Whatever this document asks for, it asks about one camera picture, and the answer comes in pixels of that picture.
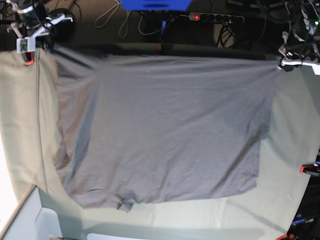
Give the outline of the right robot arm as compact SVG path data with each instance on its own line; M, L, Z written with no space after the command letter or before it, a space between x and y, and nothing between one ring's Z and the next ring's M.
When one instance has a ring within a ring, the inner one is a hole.
M31 36L35 31L44 27L44 34L55 36L57 31L49 24L49 13L46 4L49 0L7 0L12 10L17 15L15 22L12 22L7 29L16 34L16 43L19 40Z

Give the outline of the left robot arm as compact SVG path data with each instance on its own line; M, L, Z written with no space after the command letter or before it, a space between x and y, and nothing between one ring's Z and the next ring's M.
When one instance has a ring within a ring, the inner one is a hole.
M318 0L286 0L288 32L282 33L283 45L278 52L283 59L299 64L320 63L320 2Z

